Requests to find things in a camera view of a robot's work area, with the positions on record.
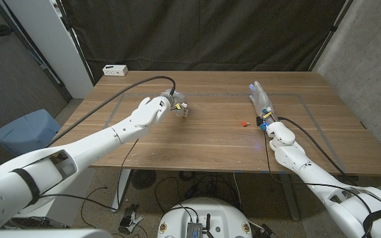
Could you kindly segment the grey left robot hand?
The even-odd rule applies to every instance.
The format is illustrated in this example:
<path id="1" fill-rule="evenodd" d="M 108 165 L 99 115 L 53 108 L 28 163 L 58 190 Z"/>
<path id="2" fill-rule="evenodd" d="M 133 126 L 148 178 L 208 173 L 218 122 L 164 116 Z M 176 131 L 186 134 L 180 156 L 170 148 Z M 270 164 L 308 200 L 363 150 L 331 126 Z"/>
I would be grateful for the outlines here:
<path id="1" fill-rule="evenodd" d="M 173 111 L 177 116 L 186 118 L 189 112 L 189 106 L 187 104 L 186 95 L 178 91 L 170 94 L 171 90 L 167 89 L 161 93 L 161 96 L 166 97 L 171 105 L 171 111 Z"/>

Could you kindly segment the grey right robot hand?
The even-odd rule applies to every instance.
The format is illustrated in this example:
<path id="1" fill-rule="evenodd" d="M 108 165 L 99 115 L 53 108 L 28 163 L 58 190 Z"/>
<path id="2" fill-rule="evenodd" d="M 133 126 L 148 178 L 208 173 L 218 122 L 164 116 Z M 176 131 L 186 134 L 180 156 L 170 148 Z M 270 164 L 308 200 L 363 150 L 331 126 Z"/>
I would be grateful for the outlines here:
<path id="1" fill-rule="evenodd" d="M 273 108 L 273 104 L 269 99 L 267 93 L 263 90 L 261 84 L 258 81 L 250 84 L 249 86 L 251 99 L 257 115 L 264 119 L 268 124 L 276 122 L 276 115 Z"/>

